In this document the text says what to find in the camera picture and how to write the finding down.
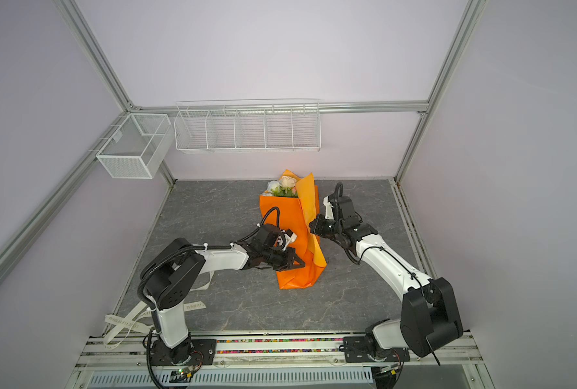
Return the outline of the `white printed ribbon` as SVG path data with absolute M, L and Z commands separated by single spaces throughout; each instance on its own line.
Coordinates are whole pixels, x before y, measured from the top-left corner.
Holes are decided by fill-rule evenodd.
M 207 290 L 210 287 L 215 272 L 210 271 L 208 274 L 209 281 L 205 285 L 193 289 L 195 292 Z M 183 312 L 198 311 L 202 309 L 206 309 L 206 305 L 202 301 L 184 303 L 183 305 Z M 144 302 L 138 303 L 125 317 L 120 317 L 116 314 L 107 314 L 105 316 L 105 322 L 112 327 L 103 337 L 103 345 L 105 349 L 114 350 L 118 348 L 121 343 L 123 343 L 123 340 L 116 343 L 113 343 L 113 340 L 123 331 L 126 332 L 124 339 L 129 337 L 131 332 L 146 333 L 149 331 L 150 325 L 141 324 L 139 321 L 141 321 L 141 319 L 151 318 L 151 316 L 150 308 L 148 308 L 147 304 Z

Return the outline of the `white fake rose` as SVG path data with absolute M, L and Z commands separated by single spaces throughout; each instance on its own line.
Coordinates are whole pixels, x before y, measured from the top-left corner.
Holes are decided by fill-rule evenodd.
M 282 185 L 280 181 L 271 181 L 267 185 L 267 193 L 270 193 L 273 196 L 276 196 L 277 193 L 280 193 L 282 190 Z

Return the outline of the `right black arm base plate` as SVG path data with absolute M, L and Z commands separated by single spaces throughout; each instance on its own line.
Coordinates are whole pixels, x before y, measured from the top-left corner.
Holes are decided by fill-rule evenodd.
M 344 337 L 339 351 L 343 353 L 348 363 L 405 363 L 410 360 L 407 348 L 382 349 L 367 335 Z

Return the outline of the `orange wrapping paper sheet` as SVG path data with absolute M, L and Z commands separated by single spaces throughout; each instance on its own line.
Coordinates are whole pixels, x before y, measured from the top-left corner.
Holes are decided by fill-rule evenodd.
M 297 184 L 290 191 L 294 197 L 273 196 L 264 192 L 259 196 L 260 213 L 264 215 L 272 207 L 280 209 L 280 228 L 292 230 L 298 235 L 297 241 L 291 244 L 306 267 L 277 273 L 280 289 L 306 289 L 314 286 L 327 267 L 327 261 L 320 247 L 320 238 L 310 232 L 311 223 L 319 214 L 319 191 L 314 176 L 303 178 L 286 170 L 283 175 L 296 178 Z

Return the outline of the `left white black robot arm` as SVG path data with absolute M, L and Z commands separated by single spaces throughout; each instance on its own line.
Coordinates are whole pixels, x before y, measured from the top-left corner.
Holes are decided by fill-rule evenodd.
M 226 245 L 173 240 L 140 274 L 137 296 L 150 310 L 152 327 L 144 338 L 147 371 L 157 388 L 153 362 L 165 353 L 169 364 L 186 366 L 191 379 L 212 358 L 212 349 L 194 345 L 186 324 L 187 295 L 201 274 L 224 270 L 272 269 L 285 272 L 306 266 L 294 247 L 298 235 L 280 228 L 280 209 L 272 207 L 248 235 Z

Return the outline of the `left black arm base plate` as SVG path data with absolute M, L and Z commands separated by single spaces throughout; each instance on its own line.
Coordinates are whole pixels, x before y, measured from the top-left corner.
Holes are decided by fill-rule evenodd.
M 152 343 L 150 362 L 152 366 L 210 366 L 216 348 L 215 339 L 185 340 L 170 348 L 159 338 Z

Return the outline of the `white mesh box basket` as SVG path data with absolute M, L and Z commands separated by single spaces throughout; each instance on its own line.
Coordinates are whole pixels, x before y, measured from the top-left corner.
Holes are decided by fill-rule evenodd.
M 111 178 L 153 179 L 174 141 L 173 123 L 160 113 L 130 113 L 97 152 Z

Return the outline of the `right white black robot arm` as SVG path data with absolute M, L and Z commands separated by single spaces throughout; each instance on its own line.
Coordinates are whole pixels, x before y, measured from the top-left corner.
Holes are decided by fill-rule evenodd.
M 379 232 L 364 222 L 350 197 L 324 198 L 325 212 L 309 224 L 315 235 L 340 246 L 356 265 L 367 264 L 382 277 L 401 302 L 400 319 L 385 319 L 366 329 L 366 352 L 382 360 L 395 348 L 425 357 L 464 334 L 452 285 L 407 262 Z

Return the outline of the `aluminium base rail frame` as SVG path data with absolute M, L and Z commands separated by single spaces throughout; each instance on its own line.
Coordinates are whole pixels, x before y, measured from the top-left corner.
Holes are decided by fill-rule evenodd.
M 373 384 L 332 384 L 297 387 L 352 387 L 365 388 L 432 387 L 437 382 L 455 378 L 461 387 L 494 387 L 488 369 L 478 350 L 475 340 L 469 334 L 452 344 L 441 348 L 435 355 L 419 357 L 409 352 L 410 360 L 398 362 L 348 363 L 339 351 L 346 336 L 361 336 L 352 333 L 293 333 L 262 335 L 197 336 L 194 339 L 215 339 L 216 354 L 210 366 L 202 369 L 297 369 L 297 368 L 340 368 L 363 367 L 371 369 Z M 86 388 L 84 385 L 96 372 L 103 371 L 147 371 L 146 351 L 142 337 L 121 338 L 123 343 L 106 350 L 100 338 L 94 338 L 85 345 L 79 360 L 68 380 L 69 388 Z M 154 366 L 154 372 L 179 370 L 186 366 Z

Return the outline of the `cream fake rose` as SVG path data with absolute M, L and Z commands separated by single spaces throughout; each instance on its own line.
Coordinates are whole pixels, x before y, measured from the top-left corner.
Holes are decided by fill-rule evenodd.
M 294 177 L 283 175 L 280 178 L 279 183 L 284 191 L 292 191 L 295 188 L 297 181 L 298 180 Z

